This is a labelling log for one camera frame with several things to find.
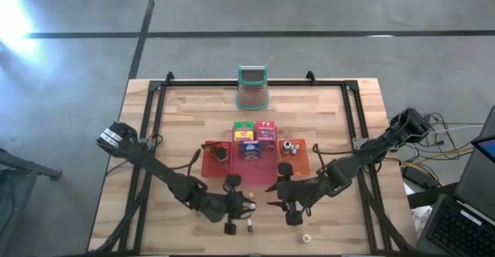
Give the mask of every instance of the laptop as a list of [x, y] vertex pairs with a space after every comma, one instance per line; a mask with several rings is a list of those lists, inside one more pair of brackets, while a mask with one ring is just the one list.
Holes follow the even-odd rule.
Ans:
[[442, 194], [419, 237], [420, 252], [451, 256], [495, 256], [495, 106], [457, 183]]

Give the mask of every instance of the concrete floor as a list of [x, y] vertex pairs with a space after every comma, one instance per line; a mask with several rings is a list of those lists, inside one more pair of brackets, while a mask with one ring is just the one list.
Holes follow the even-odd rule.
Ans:
[[[135, 52], [131, 39], [19, 39], [20, 33], [139, 32], [148, 0], [0, 0], [0, 147], [63, 169], [40, 178], [11, 256], [84, 252], [108, 155], [94, 144], [118, 119]], [[495, 0], [156, 0], [149, 30], [495, 29]], [[378, 77], [387, 113], [412, 106], [447, 122], [483, 123], [495, 104], [495, 36], [148, 39], [138, 78], [235, 77], [239, 63], [270, 77]], [[463, 144], [478, 128], [452, 132]], [[404, 159], [411, 151], [402, 149]], [[431, 162], [445, 183], [466, 158]]]

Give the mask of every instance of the box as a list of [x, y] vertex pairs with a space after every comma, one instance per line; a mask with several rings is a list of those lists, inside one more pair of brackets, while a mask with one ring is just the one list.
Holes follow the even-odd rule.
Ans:
[[234, 132], [234, 144], [237, 149], [241, 149], [241, 144], [244, 141], [254, 141], [254, 132], [252, 131], [236, 131]]
[[258, 141], [242, 142], [242, 158], [244, 160], [258, 160], [261, 158], [261, 147]]
[[273, 152], [275, 149], [275, 131], [257, 131], [256, 139], [262, 151]]
[[257, 121], [256, 122], [257, 131], [275, 131], [275, 122]]
[[234, 122], [234, 131], [254, 131], [253, 122]]

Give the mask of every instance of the wooden table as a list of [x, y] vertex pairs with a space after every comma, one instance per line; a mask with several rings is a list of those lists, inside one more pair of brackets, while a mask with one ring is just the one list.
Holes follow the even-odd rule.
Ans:
[[[378, 80], [358, 81], [368, 132], [371, 137], [379, 136], [388, 122]], [[140, 128], [148, 84], [149, 80], [129, 81], [121, 122]], [[270, 87], [270, 93], [268, 109], [240, 111], [234, 103], [235, 87], [168, 87], [160, 128], [164, 140], [157, 148], [157, 158], [169, 167], [181, 166], [189, 162], [205, 140], [230, 140], [233, 121], [247, 120], [275, 121], [279, 138], [306, 139], [312, 176], [320, 165], [317, 156], [310, 151], [312, 144], [319, 143], [320, 149], [325, 151], [350, 150], [339, 87]], [[353, 115], [357, 117], [354, 104]], [[354, 121], [360, 135], [357, 118]], [[152, 120], [149, 125], [148, 132], [151, 132]], [[326, 156], [325, 161], [331, 159], [331, 156]], [[111, 159], [109, 169], [121, 161]], [[98, 247], [120, 221], [127, 200], [131, 167], [131, 164], [126, 164], [106, 178], [89, 249]], [[210, 191], [223, 193], [222, 180], [201, 177], [200, 160], [193, 167], [192, 174], [208, 184]], [[385, 161], [378, 178], [387, 215], [400, 233], [415, 244], [415, 229], [397, 163]], [[265, 204], [276, 200], [276, 192], [267, 194], [263, 192], [265, 188], [241, 188], [245, 194], [254, 192], [254, 200], [258, 203], [252, 216], [254, 233], [248, 233], [246, 221], [238, 221], [237, 235], [228, 236], [224, 235], [223, 221], [212, 224], [189, 211], [173, 198], [162, 181], [153, 178], [141, 253], [294, 255], [369, 252], [355, 180], [339, 196], [324, 197], [315, 204], [312, 217], [305, 216], [304, 224], [298, 227], [287, 226], [280, 208]], [[375, 216], [374, 228], [379, 248], [382, 248]], [[133, 234], [134, 230], [131, 230], [128, 246], [132, 246]], [[310, 234], [311, 243], [299, 244], [297, 240], [302, 234]]]

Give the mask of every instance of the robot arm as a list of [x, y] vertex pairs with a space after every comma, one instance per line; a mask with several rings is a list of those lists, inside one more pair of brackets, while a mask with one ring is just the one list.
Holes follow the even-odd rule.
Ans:
[[[125, 123], [114, 122], [101, 133], [97, 144], [111, 156], [125, 158], [158, 177], [167, 184], [175, 199], [191, 210], [200, 211], [211, 222], [218, 222], [228, 214], [229, 227], [232, 228], [232, 219], [239, 219], [243, 214], [253, 211], [243, 207], [243, 204], [254, 202], [247, 199], [242, 192], [235, 190], [235, 187], [241, 183], [238, 175], [227, 176], [225, 183], [229, 187], [227, 194], [208, 193], [208, 186], [201, 180], [194, 176], [176, 173], [157, 160], [150, 148], [139, 141], [136, 130]], [[198, 150], [193, 159], [197, 159], [199, 153]], [[228, 234], [234, 235], [235, 229]]]
[[[311, 207], [323, 196], [335, 197], [348, 188], [357, 171], [363, 166], [379, 163], [387, 151], [401, 147], [407, 142], [420, 142], [430, 129], [426, 121], [413, 108], [408, 108], [391, 120], [391, 125], [385, 133], [376, 139], [364, 143], [352, 156], [334, 159], [316, 171], [317, 177], [307, 180], [293, 181], [292, 166], [289, 163], [279, 163], [278, 172], [281, 176], [277, 182], [266, 191], [277, 191], [281, 201], [268, 204], [281, 207], [285, 211], [288, 225], [302, 224], [302, 214], [311, 215]], [[295, 203], [302, 205], [296, 209]]]

